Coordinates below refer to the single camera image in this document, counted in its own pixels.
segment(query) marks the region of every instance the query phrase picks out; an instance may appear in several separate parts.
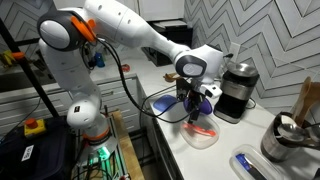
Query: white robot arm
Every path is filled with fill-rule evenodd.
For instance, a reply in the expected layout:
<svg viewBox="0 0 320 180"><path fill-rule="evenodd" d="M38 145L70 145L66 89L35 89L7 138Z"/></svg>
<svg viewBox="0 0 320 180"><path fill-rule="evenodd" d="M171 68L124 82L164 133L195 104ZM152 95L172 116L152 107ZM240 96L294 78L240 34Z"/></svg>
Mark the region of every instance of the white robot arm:
<svg viewBox="0 0 320 180"><path fill-rule="evenodd" d="M82 32L79 24L88 31ZM73 96L68 123L84 129L95 148L104 146L101 142L107 138L109 125L99 112L99 88L90 79L79 52L85 41L96 40L90 36L107 37L132 48L154 48L172 60L179 75L193 79L195 91L212 98L222 93L214 85L214 77L223 61L221 51L207 45L191 50L167 40L139 15L115 0L87 0L83 9L49 12L39 19L38 31L40 50L50 71L60 87Z"/></svg>

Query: kitchen counter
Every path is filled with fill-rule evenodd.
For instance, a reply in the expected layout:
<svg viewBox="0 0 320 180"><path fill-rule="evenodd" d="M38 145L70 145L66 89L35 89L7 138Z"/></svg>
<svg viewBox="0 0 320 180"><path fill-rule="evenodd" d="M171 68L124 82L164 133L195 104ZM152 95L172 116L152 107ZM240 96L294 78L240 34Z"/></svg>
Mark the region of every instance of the kitchen counter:
<svg viewBox="0 0 320 180"><path fill-rule="evenodd" d="M172 65L156 67L151 61L147 60L142 52L136 50L121 53L119 56L123 64L127 63L131 66L130 72L125 73L125 75L137 75L147 96L173 85L164 81L162 77L165 73L175 72ZM100 81L119 78L119 73L114 61L107 58L106 67L96 67L90 76L94 81ZM46 91L59 88L57 84L43 87ZM1 93L0 102L4 97L14 97L17 94L32 91L34 91L33 88L28 88ZM175 95L174 89L168 94ZM153 103L157 98L159 97L150 98L150 103ZM217 99L210 99L209 101L214 105ZM156 109L153 109L153 111L155 114L159 113ZM183 117L183 112L182 105L178 104L161 117L175 121ZM202 117L201 120L214 121L219 126L219 140L204 150L191 147L183 139L179 133L179 124L158 121L185 179L237 179L237 175L229 164L232 151L243 144L249 144L260 152L261 138L273 118L274 115L258 104L254 109L247 110L238 124L230 124L213 114ZM320 152L301 148L291 159L274 165L284 174L285 179L312 179L316 170L320 167Z"/></svg>

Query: green light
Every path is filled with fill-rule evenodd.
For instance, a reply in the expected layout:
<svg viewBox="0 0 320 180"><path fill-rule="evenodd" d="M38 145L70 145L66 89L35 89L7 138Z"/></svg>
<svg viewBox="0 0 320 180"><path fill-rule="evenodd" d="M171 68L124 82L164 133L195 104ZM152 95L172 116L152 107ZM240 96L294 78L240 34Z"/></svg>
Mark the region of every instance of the green light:
<svg viewBox="0 0 320 180"><path fill-rule="evenodd" d="M110 157L110 152L108 151L108 149L106 147L102 147L98 150L99 152L99 156L101 158L101 160L107 160Z"/></svg>
<svg viewBox="0 0 320 180"><path fill-rule="evenodd" d="M90 164L90 165L93 164L93 159L90 159L89 164Z"/></svg>

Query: coffee maker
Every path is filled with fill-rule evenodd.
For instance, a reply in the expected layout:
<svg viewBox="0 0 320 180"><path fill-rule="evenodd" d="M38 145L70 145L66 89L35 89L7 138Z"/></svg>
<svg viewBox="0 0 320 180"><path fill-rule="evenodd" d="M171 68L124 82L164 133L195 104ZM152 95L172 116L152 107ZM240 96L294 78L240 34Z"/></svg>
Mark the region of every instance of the coffee maker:
<svg viewBox="0 0 320 180"><path fill-rule="evenodd" d="M233 124L240 121L252 91L259 79L253 66L229 63L223 74L220 88L222 95L214 107L214 114Z"/></svg>

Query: wooden utensil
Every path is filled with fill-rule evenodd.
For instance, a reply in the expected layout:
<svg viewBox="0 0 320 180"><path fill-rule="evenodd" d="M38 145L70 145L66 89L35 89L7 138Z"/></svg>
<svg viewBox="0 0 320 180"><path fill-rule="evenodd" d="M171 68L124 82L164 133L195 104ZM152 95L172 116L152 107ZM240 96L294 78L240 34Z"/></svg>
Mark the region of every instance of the wooden utensil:
<svg viewBox="0 0 320 180"><path fill-rule="evenodd" d="M294 118L298 126L302 126L305 116L309 112L310 108L318 101L320 101L320 83L313 82L311 83L309 91L303 100L303 106L299 115Z"/></svg>
<svg viewBox="0 0 320 180"><path fill-rule="evenodd" d="M167 82L174 82L175 80L181 78L180 76L174 77L174 76L176 76L176 75L178 75L178 74L177 74L177 73L170 73L170 74L167 74L167 73L166 73L166 74L163 76L163 78L164 78Z"/></svg>
<svg viewBox="0 0 320 180"><path fill-rule="evenodd" d="M293 106L291 113L292 113L292 119L296 119L298 114L301 112L303 104L304 104L304 98L306 97L306 95L308 94L309 90L310 90L310 86L311 86L311 77L308 76L304 82L303 85L301 87L300 90L300 94L299 94L299 98L296 102L296 104Z"/></svg>

